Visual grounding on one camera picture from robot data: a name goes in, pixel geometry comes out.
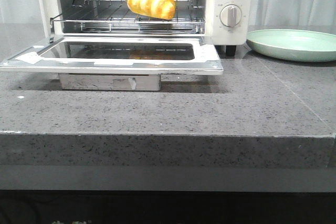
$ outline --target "oven rack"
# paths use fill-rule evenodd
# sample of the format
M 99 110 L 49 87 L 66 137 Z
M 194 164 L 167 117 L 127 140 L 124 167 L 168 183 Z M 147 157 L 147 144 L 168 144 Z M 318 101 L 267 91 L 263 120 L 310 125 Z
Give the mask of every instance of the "oven rack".
M 63 23 L 64 33 L 172 33 L 202 34 L 203 8 L 192 0 L 175 0 L 173 19 L 151 18 L 131 12 L 125 0 L 84 0 L 50 19 Z

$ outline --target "oven door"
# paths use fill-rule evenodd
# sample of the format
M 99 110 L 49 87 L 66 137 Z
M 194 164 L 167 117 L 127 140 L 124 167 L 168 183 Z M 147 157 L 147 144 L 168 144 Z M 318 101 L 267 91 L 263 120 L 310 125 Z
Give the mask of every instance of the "oven door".
M 214 45 L 203 37 L 55 36 L 0 64 L 2 71 L 83 74 L 223 73 Z

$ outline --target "granite countertop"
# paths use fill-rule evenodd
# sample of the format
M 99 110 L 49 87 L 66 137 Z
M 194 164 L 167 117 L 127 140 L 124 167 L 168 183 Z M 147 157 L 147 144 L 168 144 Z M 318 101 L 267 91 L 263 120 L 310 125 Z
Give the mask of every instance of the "granite countertop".
M 43 38 L 39 25 L 0 30 L 0 59 Z M 163 76 L 159 92 L 66 91 L 56 74 L 0 72 L 0 164 L 336 165 L 336 62 L 281 61 L 242 45 L 222 63 L 222 76 Z

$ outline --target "control knob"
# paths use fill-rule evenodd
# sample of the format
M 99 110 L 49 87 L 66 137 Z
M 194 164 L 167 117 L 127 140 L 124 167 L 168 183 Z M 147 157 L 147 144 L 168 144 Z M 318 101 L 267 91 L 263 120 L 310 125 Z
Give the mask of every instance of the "control knob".
M 224 26 L 235 27 L 241 20 L 240 8 L 236 5 L 227 5 L 221 11 L 221 22 Z

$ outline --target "plate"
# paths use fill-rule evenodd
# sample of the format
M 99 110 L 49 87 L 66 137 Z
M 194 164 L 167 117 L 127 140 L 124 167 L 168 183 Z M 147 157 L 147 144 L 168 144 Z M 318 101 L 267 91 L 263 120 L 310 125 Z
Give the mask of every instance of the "plate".
M 336 35 L 316 31 L 267 29 L 247 34 L 254 51 L 283 60 L 327 62 L 336 60 Z

